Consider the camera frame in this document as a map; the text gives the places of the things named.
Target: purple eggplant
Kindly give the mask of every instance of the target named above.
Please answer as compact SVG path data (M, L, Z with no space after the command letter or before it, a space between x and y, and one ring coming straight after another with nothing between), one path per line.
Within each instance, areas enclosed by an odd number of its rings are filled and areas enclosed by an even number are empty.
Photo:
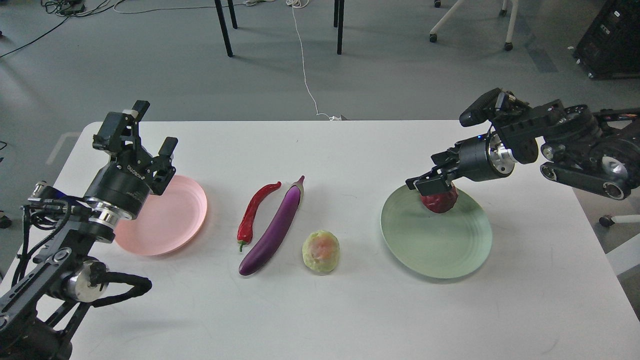
M304 179L305 177L301 176L300 180L293 183L287 190L269 227L240 263L238 268L240 275L247 276L260 270L276 253L287 231L289 231L293 217L302 201L302 194L304 193L302 182Z

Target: concrete floor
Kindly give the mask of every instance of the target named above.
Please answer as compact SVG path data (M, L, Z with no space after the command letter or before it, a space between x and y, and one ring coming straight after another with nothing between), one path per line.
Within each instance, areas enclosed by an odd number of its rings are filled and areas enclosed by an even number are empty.
M362 120L457 119L495 87L534 106L561 99L565 106L587 104L593 110L638 107L640 79L594 81L572 57L570 47L604 2L522 1L510 52L502 49L508 17L497 16L500 0L465 3L435 44L428 41L429 30L453 0L441 8L431 0L347 0L340 56L333 1L311 0L295 16L307 83L321 113ZM85 1L89 8L99 3ZM118 9L212 4L126 1ZM8 142L0 151L0 209L14 220L0 230L0 272L20 244L20 205L34 184L55 182L84 126L102 121L109 111L141 99L151 103L147 121L326 120L316 115L305 88L292 9L282 0L236 6L236 13L239 29L229 29L234 58L225 53L215 9L202 8L136 15L110 10L69 19L0 59L0 140ZM34 1L0 3L0 53L61 20ZM481 127L479 133L486 130ZM442 150L416 149L425 157ZM215 154L203 154L203 161L207 156ZM605 252L640 233L640 224L610 229L597 224L603 213L638 213L637 196L623 202L584 192L577 196ZM623 281L636 309L639 283L639 277Z

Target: chair leg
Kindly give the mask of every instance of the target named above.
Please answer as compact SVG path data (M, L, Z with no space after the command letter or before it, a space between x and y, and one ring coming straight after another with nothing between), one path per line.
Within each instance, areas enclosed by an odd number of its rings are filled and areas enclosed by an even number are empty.
M234 29L238 28L238 23L236 22L236 9L234 9L233 0L227 0L227 4L229 5L229 14L231 14L231 25Z
M502 3L502 9L500 10L500 16L507 15L507 7L509 6L509 0L504 0Z
M338 27L339 0L333 0L333 27Z
M507 39L504 41L504 49L510 51L513 49L511 38L513 38L513 29L516 25L516 17L518 16L518 2L519 0L513 0L513 6L511 7L511 17L509 18L509 29L507 30Z
M456 12L456 9L458 9L458 7L462 5L464 2L465 0L456 1L456 3L453 4L451 9L449 9L449 11L446 14L444 14L442 19L438 21L438 24L436 24L436 26L434 26L433 29L431 29L431 31L429 32L429 41L431 42L438 41L438 29L440 29L440 26L444 25L444 23L447 22L447 20L449 20L451 15L453 15L453 13Z
M339 0L340 5L338 9L338 55L342 54L342 30L344 23L344 0Z
M639 264L638 254L640 254L640 234L635 235L607 253L607 259L616 276L620 276L629 270L637 271Z
M227 48L227 56L232 58L234 53L231 50L231 42L229 41L229 33L227 32L227 22L225 22L225 14L222 12L222 4L220 0L214 0L216 3L216 11L218 13L218 20L220 21L220 29L222 30L222 39L225 41L225 47Z

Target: white chair leg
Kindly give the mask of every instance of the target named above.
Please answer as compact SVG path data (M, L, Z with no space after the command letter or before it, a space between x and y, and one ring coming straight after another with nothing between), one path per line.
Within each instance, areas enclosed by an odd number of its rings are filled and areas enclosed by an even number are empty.
M640 264L640 234L622 243L607 254L613 271L620 276Z
M513 48L511 38L513 38L513 28L516 25L516 17L518 15L518 0L513 0L513 6L511 7L511 17L509 18L509 29L507 30L507 39L504 41L504 49L509 51Z
M453 4L453 6L451 7L451 9L449 9L449 11L444 14L444 16L442 17L442 19L440 19L440 21L438 21L438 24L436 24L436 26L433 27L433 29L431 29L431 31L429 32L429 35L436 35L438 33L438 29L440 29L440 26L444 25L445 22L447 22L447 20L449 19L449 17L451 17L451 15L453 15L453 13L456 11L456 9L462 5L462 3L464 3L465 0L458 0L456 1L455 4Z
M640 222L640 215L616 215L611 220L614 223Z

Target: caster wheel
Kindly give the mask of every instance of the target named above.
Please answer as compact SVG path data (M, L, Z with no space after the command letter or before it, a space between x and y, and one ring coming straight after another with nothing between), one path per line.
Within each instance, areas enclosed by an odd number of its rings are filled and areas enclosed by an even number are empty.
M615 222L613 222L613 220L611 220L611 215L605 215L603 217L601 217L598 222L600 223L600 225L604 226L604 227L610 227L613 224L615 224Z
M6 229L11 226L11 219L0 211L0 229Z

